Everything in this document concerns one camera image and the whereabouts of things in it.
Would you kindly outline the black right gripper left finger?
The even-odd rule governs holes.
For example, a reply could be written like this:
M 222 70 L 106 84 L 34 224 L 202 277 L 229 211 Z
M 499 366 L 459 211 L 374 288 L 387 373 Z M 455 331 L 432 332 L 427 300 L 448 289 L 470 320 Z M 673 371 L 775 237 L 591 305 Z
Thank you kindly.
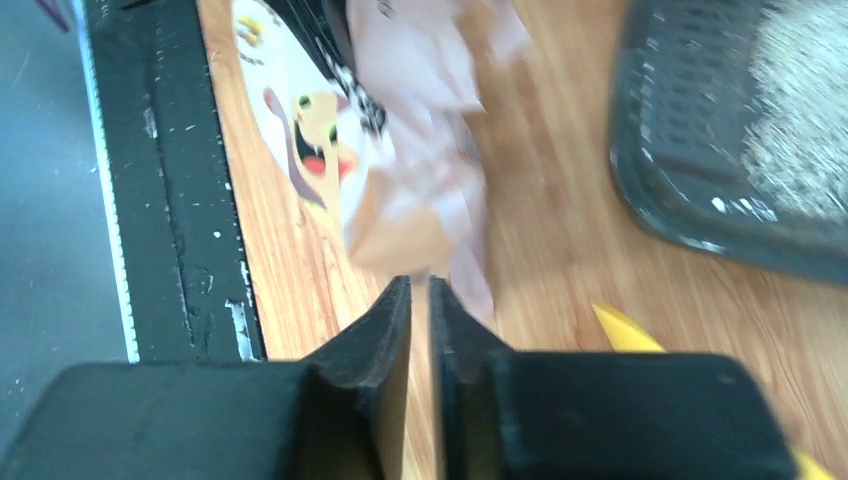
M 411 280 L 391 279 L 371 307 L 305 357 L 353 414 L 348 437 L 359 441 L 375 479 L 403 472 L 411 347 Z

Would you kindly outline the yellow plastic scoop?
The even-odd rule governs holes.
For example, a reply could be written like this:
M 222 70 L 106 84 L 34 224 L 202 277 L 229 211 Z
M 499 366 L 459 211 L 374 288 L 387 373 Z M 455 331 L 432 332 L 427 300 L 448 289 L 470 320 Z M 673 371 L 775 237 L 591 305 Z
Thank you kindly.
M 594 304 L 593 310 L 608 341 L 617 352 L 666 353 L 647 331 L 623 312 L 606 305 Z M 803 480 L 835 480 L 835 477 L 803 450 L 792 447 L 791 452 Z

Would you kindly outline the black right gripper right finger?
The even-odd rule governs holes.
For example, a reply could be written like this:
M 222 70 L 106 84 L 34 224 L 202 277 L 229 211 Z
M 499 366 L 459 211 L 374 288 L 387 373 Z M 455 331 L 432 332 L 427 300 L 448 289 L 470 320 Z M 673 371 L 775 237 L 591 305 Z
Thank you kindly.
M 498 370 L 513 349 L 468 313 L 448 281 L 429 279 L 436 460 L 440 479 L 513 479 L 516 421 Z

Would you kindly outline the pink cat litter bag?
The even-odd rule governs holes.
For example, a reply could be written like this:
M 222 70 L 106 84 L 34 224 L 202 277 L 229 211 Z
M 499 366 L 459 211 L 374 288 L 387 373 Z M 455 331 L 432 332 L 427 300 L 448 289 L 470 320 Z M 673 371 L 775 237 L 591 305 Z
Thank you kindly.
M 236 1 L 248 101 L 283 174 L 360 268 L 446 268 L 486 320 L 486 185 L 466 116 L 483 109 L 469 1 Z

